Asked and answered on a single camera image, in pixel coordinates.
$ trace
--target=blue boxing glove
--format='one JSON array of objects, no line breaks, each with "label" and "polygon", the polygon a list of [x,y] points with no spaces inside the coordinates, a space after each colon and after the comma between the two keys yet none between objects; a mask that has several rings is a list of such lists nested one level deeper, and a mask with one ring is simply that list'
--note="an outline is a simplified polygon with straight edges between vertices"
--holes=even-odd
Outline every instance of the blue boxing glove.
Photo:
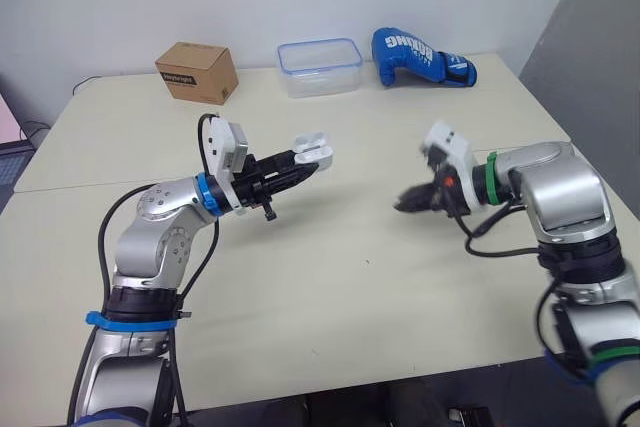
[{"label": "blue boxing glove", "polygon": [[384,27],[376,30],[371,50],[380,82],[384,85],[395,82],[397,67],[406,67],[414,74],[440,84],[470,87],[476,83],[476,68],[467,59],[436,52],[422,40],[400,29]]}]

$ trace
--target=brown box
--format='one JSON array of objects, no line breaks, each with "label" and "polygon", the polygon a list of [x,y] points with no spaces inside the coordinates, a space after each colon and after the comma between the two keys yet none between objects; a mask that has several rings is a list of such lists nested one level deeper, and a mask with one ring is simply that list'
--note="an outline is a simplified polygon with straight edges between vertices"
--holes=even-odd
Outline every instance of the brown box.
[{"label": "brown box", "polygon": [[178,42],[156,60],[156,67],[176,99],[222,105],[238,85],[226,47]]}]

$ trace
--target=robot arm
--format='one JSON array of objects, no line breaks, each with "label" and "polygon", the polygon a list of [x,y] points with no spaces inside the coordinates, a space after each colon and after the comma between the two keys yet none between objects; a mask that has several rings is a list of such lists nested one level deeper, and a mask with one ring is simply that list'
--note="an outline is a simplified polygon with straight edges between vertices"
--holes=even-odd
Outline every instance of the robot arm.
[{"label": "robot arm", "polygon": [[[168,425],[179,378],[175,358],[165,354],[177,320],[188,316],[181,311],[186,292],[178,288],[195,234],[247,207],[262,206],[267,220],[275,219],[273,194],[331,165],[333,151],[321,133],[300,136],[293,150],[256,160],[239,125],[206,116],[199,129],[205,172],[148,188],[118,240],[111,294],[101,312],[87,316],[94,333],[69,423]],[[216,242],[217,225],[207,258]]]},{"label": "robot arm", "polygon": [[[442,122],[423,152],[434,182],[409,189],[395,207],[445,210],[464,225],[461,216],[486,204],[523,205],[538,247],[520,253],[537,253],[552,280],[538,310],[551,293],[557,296],[552,312],[565,355],[552,355],[595,388],[610,425],[623,425],[640,409],[640,296],[598,174],[565,142],[492,153],[478,165],[468,142]],[[466,245],[487,230],[467,229]]]}]

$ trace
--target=plastic container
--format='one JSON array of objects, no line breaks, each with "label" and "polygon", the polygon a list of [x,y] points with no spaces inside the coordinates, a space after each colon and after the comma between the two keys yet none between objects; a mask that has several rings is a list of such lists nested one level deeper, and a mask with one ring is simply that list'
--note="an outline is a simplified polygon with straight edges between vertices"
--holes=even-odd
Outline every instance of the plastic container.
[{"label": "plastic container", "polygon": [[278,46],[281,77],[289,97],[355,90],[362,56],[351,39],[327,39]]}]

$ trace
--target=green ring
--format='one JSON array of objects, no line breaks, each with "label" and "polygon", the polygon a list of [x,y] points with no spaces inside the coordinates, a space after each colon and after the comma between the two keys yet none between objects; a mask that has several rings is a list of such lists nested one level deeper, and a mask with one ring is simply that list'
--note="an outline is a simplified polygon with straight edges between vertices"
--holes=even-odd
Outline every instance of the green ring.
[{"label": "green ring", "polygon": [[487,184],[487,197],[489,198],[489,203],[491,205],[500,204],[500,201],[498,200],[498,194],[496,192],[495,165],[497,157],[497,152],[491,152],[489,154],[489,157],[487,157],[487,163],[485,164],[484,179]]},{"label": "green ring", "polygon": [[640,347],[628,346],[628,347],[615,347],[613,349],[604,350],[598,352],[593,356],[590,362],[590,367],[593,368],[596,365],[620,357],[629,357],[640,355]]}]

